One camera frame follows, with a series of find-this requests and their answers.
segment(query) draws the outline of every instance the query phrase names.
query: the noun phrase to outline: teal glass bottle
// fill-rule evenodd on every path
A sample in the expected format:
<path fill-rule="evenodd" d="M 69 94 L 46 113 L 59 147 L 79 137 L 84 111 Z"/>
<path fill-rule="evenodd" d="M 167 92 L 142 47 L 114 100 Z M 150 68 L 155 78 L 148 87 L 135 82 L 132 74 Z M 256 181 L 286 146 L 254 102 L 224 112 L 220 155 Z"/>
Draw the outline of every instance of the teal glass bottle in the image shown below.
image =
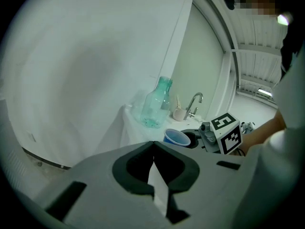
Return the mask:
<path fill-rule="evenodd" d="M 141 122 L 149 128 L 160 128 L 170 109 L 169 90 L 173 81 L 161 76 L 155 90 L 146 96 Z"/>

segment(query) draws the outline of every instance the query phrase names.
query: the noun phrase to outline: sink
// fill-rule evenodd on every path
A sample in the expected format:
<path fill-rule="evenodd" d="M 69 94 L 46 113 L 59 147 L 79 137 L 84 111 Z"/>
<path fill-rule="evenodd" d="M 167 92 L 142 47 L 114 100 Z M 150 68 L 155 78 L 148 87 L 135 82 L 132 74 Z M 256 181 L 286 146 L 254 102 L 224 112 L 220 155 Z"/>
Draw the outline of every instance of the sink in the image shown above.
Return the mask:
<path fill-rule="evenodd" d="M 179 122 L 166 117 L 163 126 L 159 129 L 147 128 L 138 123 L 130 113 L 130 107 L 126 106 L 123 111 L 124 127 L 121 138 L 121 147 L 148 141 L 163 141 L 165 129 L 175 129 L 182 131 L 185 129 L 198 129 L 204 120 L 196 120 L 188 117 Z"/>

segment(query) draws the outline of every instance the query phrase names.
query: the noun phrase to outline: black slot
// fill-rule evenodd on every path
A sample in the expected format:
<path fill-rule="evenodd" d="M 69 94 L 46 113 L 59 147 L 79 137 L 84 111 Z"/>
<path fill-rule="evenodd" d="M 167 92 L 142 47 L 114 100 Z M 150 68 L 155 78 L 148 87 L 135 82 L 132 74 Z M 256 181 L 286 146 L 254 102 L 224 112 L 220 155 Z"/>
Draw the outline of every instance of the black slot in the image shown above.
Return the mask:
<path fill-rule="evenodd" d="M 170 192 L 174 194 L 188 191 L 199 176 L 199 165 L 193 159 L 159 142 L 154 144 L 154 162 Z"/>
<path fill-rule="evenodd" d="M 239 167 L 240 167 L 239 164 L 235 164 L 235 163 L 231 163 L 231 162 L 227 162 L 227 161 L 218 161 L 217 165 L 223 166 L 223 167 L 226 167 L 226 168 L 230 168 L 230 169 L 233 169 L 233 170 L 238 170 Z"/>
<path fill-rule="evenodd" d="M 57 220 L 62 221 L 87 185 L 74 181 L 58 198 L 46 209 Z"/>
<path fill-rule="evenodd" d="M 176 204 L 176 201 L 173 197 L 173 195 L 170 193 L 168 195 L 167 200 L 167 211 L 166 211 L 166 217 L 170 220 L 172 224 L 176 224 L 186 218 L 188 218 L 190 215 L 186 213 L 184 210 L 179 210 Z"/>
<path fill-rule="evenodd" d="M 153 186 L 147 184 L 152 165 L 153 142 L 148 142 L 119 157 L 113 164 L 112 173 L 126 191 L 153 197 Z"/>

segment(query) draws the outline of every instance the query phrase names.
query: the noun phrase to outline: person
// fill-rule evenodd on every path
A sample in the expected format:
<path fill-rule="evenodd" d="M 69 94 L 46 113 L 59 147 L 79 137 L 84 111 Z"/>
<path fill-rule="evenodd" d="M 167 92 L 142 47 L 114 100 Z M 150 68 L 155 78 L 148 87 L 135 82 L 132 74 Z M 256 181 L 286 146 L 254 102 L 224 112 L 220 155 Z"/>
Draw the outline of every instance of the person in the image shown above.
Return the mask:
<path fill-rule="evenodd" d="M 288 18 L 289 25 L 287 35 L 283 40 L 283 46 L 281 48 L 281 71 L 283 78 L 290 68 L 293 54 L 298 54 L 305 39 L 304 25 L 301 18 L 302 6 L 300 6 L 302 0 L 240 0 L 240 3 L 241 6 L 245 5 L 246 8 L 250 7 L 251 9 L 256 9 L 258 14 L 269 15 L 271 17 L 282 14 Z M 272 134 L 284 130 L 285 128 L 285 121 L 278 109 L 271 120 L 255 129 L 253 132 L 244 134 L 243 143 L 239 148 L 247 154 L 250 147 L 262 144 Z"/>

